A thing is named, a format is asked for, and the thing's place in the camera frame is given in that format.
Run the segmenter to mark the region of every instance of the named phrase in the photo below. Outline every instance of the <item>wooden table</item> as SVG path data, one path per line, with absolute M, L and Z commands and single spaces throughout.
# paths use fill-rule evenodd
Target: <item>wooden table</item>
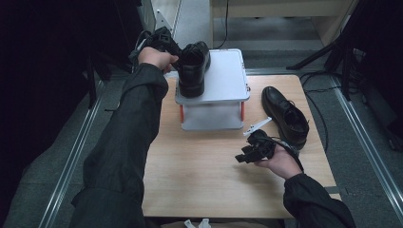
M 293 75 L 248 76 L 251 97 L 245 102 L 244 128 L 231 131 L 183 131 L 175 103 L 175 79 L 168 79 L 160 133 L 151 144 L 144 176 L 144 215 L 182 218 L 291 218 L 282 205 L 284 180 L 265 168 L 238 163 L 247 145 L 242 135 L 266 117 L 260 94 L 274 86 L 309 120 L 307 143 L 300 151 L 305 173 L 323 186 L 336 186 L 299 79 Z M 274 122 L 269 136 L 278 136 Z
M 311 17 L 324 46 L 340 33 L 358 0 L 231 0 L 228 17 Z M 210 44 L 214 18 L 224 18 L 226 0 L 210 0 Z

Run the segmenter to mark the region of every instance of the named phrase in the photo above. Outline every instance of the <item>gray floor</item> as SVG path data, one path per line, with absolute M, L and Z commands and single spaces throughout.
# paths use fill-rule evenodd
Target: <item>gray floor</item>
M 193 9 L 198 9 L 200 14 L 195 14 Z M 208 11 L 207 0 L 182 0 L 174 36 L 180 47 L 199 40 L 208 40 Z M 221 19 L 216 19 L 214 23 L 217 40 L 212 46 L 217 46 L 222 42 L 224 29 Z M 322 48 L 309 18 L 234 19 L 229 20 L 228 25 L 228 38 L 223 47 L 241 49 L 248 74 L 300 76 L 304 72 L 321 69 L 326 60 L 327 56 L 324 56 L 300 71 L 285 70 L 286 66 L 293 65 Z M 103 91 L 104 95 L 99 102 L 92 127 L 87 131 L 86 141 L 78 148 L 81 154 L 76 158 L 77 164 L 70 170 L 71 176 L 67 185 L 58 188 L 62 194 L 56 201 L 60 204 L 51 204 L 57 213 L 47 213 L 47 207 L 50 201 L 54 201 L 51 194 L 56 187 L 61 186 L 58 180 L 66 173 L 65 164 L 71 160 L 70 153 L 76 148 L 74 145 L 82 123 L 88 119 L 87 98 L 79 104 L 55 144 L 27 169 L 13 200 L 5 227 L 38 227 L 44 215 L 47 215 L 45 222 L 48 222 L 48 225 L 42 223 L 41 227 L 67 227 L 73 212 L 70 202 L 82 187 L 82 160 L 97 142 L 110 117 L 110 112 L 105 109 L 116 107 L 123 81 L 124 77 L 116 74 L 110 83 L 99 87 L 99 91 Z M 331 76 L 321 75 L 311 79 L 304 88 L 319 89 L 331 86 L 334 86 Z M 342 200 L 352 211 L 357 227 L 403 227 L 336 93 L 331 89 L 312 92 L 309 95 L 326 123 L 329 164 L 340 188 Z M 403 153 L 392 151 L 389 147 L 388 138 L 371 109 L 361 102 L 361 96 L 359 92 L 352 95 L 352 105 L 370 135 L 376 151 L 396 181 L 397 188 L 401 188 L 403 180 L 399 177 L 403 171 Z M 309 100 L 309 104 L 325 146 L 325 127 L 314 103 Z M 291 220 L 287 222 L 287 226 L 293 225 Z

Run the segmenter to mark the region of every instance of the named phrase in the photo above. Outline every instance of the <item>person's left hand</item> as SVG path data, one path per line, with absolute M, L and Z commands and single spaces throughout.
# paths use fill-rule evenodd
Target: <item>person's left hand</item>
M 160 52 L 152 47 L 145 47 L 139 54 L 139 64 L 147 63 L 158 67 L 163 73 L 171 71 L 173 63 L 179 59 L 176 55 L 168 52 Z

